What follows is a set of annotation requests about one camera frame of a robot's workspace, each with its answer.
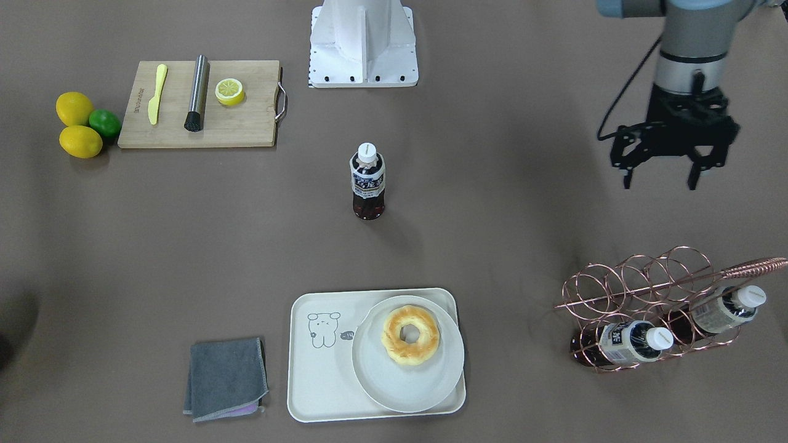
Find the bagel hole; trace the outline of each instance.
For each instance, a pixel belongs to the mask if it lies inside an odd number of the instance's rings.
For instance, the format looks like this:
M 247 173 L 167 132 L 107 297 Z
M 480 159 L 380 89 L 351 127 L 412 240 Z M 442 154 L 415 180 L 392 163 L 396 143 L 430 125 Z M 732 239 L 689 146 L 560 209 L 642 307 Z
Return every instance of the bagel hole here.
M 413 344 L 418 341 L 419 333 L 418 328 L 413 325 L 405 325 L 400 329 L 400 340 L 408 344 Z

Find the gray tabletop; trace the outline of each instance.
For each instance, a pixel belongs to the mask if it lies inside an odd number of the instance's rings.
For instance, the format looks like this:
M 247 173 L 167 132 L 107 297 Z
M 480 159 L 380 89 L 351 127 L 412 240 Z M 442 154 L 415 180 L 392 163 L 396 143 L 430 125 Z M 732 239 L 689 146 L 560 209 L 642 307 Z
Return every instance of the gray tabletop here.
M 788 272 L 758 281 L 770 300 L 730 347 L 619 374 L 574 363 L 573 320 L 552 309 L 588 262 L 681 244 L 718 267 L 788 253 L 777 9 L 737 28 L 723 90 L 742 130 L 691 192 L 686 158 L 645 163 L 624 190 L 594 136 L 661 19 L 606 19 L 591 1 L 413 0 L 416 87 L 318 90 L 307 68 L 319 5 L 5 2 L 0 296 L 23 300 L 14 318 L 35 326 L 0 374 L 3 441 L 785 441 Z M 122 115 L 140 60 L 198 54 L 281 61 L 290 103 L 275 147 L 109 146 L 80 160 L 58 146 L 62 92 Z M 653 63 L 608 128 L 642 121 Z M 353 215 L 348 187 L 365 141 L 388 164 L 372 222 Z M 289 415 L 299 296 L 429 287 L 459 309 L 459 411 Z M 254 336 L 265 412 L 182 415 L 190 345 Z

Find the plastic bottle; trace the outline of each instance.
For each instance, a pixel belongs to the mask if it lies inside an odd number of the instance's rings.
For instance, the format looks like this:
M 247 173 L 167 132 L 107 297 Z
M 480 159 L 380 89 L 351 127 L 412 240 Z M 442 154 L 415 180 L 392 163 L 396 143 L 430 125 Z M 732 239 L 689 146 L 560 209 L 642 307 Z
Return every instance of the plastic bottle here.
M 374 220 L 385 209 L 386 166 L 372 143 L 361 143 L 350 159 L 353 212 L 362 220 Z
M 570 349 L 580 364 L 600 367 L 653 362 L 671 346 L 673 334 L 668 328 L 634 320 L 579 333 L 572 338 Z
M 673 334 L 683 344 L 714 337 L 730 328 L 751 322 L 758 307 L 766 302 L 766 292 L 755 285 L 734 290 L 733 286 L 718 288 L 710 296 L 668 313 L 667 321 Z M 702 334 L 693 331 L 693 323 Z

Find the towel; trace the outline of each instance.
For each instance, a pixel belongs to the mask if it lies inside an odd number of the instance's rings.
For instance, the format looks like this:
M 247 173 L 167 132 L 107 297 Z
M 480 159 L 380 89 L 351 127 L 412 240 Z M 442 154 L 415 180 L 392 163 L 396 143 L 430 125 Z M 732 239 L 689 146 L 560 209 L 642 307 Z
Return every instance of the towel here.
M 192 345 L 184 414 L 193 422 L 251 414 L 267 393 L 259 338 Z

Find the wooden cutting board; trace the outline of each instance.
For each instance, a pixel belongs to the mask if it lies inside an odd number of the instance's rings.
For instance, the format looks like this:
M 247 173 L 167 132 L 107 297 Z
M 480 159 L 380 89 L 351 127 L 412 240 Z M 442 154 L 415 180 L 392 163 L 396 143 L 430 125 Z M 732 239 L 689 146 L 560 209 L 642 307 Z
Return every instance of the wooden cutting board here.
M 265 147 L 276 143 L 280 63 L 259 60 L 208 61 L 203 130 L 184 129 L 194 80 L 194 61 L 141 61 L 128 98 L 117 145 L 121 148 Z M 156 68 L 167 65 L 158 122 L 148 121 L 148 102 L 154 94 Z M 224 106 L 216 100 L 216 84 L 225 78 L 241 82 L 244 101 Z

